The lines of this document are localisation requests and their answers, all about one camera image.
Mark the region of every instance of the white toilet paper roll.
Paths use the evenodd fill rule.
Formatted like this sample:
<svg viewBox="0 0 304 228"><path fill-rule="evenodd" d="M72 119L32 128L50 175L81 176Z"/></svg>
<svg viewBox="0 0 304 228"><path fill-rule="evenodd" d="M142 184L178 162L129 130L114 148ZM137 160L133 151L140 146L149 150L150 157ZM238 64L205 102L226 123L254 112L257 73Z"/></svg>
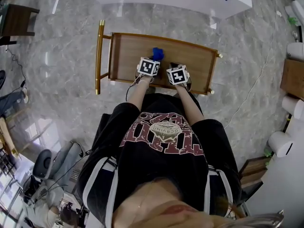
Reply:
<svg viewBox="0 0 304 228"><path fill-rule="evenodd" d="M303 111L302 111L302 114L301 114L300 120L301 120L301 121L304 121L304 109L303 109Z"/></svg>
<svg viewBox="0 0 304 228"><path fill-rule="evenodd" d="M274 132L268 139L268 144L277 157L286 156L293 143L293 139L288 134L281 131Z"/></svg>
<svg viewBox="0 0 304 228"><path fill-rule="evenodd" d="M282 107L288 111L295 119L300 119L304 110L304 102L290 96L284 96Z"/></svg>

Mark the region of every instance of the wooden table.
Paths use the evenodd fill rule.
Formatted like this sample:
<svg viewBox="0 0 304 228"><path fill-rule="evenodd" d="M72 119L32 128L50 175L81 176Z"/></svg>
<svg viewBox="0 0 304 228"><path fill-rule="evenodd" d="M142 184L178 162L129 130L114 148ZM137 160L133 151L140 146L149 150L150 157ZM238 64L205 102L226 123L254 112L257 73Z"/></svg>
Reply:
<svg viewBox="0 0 304 228"><path fill-rule="evenodd" d="M170 62L186 65L192 81L191 92L207 95L212 92L209 88L216 58L221 57L218 51L200 45L156 36L112 33L111 36L103 35L105 21L99 23L96 66L95 90L100 94L100 80L108 76L108 80L133 83L136 67L141 57L150 57L152 49L163 49L164 59L158 71L158 76L151 86L175 89L167 79L166 70ZM101 51L103 39L109 39L108 72L100 75Z"/></svg>
<svg viewBox="0 0 304 228"><path fill-rule="evenodd" d="M8 4L0 10L0 36L34 36L28 32L30 14L40 10Z"/></svg>

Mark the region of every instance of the lips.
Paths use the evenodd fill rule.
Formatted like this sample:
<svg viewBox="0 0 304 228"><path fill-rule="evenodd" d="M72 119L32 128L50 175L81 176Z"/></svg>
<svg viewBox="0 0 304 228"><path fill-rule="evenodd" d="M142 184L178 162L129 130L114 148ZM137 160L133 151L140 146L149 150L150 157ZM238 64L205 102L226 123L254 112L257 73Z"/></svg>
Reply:
<svg viewBox="0 0 304 228"><path fill-rule="evenodd" d="M162 215L172 215L172 214L178 214L183 211L188 211L188 212L198 212L196 209L188 206L188 205L173 205L167 208Z"/></svg>

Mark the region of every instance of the black and white cube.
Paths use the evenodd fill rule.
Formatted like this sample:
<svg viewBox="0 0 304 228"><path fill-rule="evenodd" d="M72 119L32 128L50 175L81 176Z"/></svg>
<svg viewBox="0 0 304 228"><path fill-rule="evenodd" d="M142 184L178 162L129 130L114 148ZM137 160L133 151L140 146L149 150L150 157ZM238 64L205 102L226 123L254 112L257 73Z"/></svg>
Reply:
<svg viewBox="0 0 304 228"><path fill-rule="evenodd" d="M156 76L160 67L159 61L154 61L148 58L141 58L139 65L137 66L137 72L149 76Z"/></svg>
<svg viewBox="0 0 304 228"><path fill-rule="evenodd" d="M177 67L167 69L169 82L173 85L178 85L188 82L190 77L185 65L178 65Z"/></svg>

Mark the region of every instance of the green plant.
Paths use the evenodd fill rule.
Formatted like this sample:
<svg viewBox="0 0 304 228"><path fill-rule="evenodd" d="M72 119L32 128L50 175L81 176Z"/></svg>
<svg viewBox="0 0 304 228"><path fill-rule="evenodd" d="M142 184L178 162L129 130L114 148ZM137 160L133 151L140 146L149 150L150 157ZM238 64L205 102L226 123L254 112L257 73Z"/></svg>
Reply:
<svg viewBox="0 0 304 228"><path fill-rule="evenodd" d="M268 149L264 149L264 155L266 157L271 157L272 156L271 152Z"/></svg>
<svg viewBox="0 0 304 228"><path fill-rule="evenodd" d="M291 25L295 25L298 22L298 20L295 17L289 17L288 21Z"/></svg>

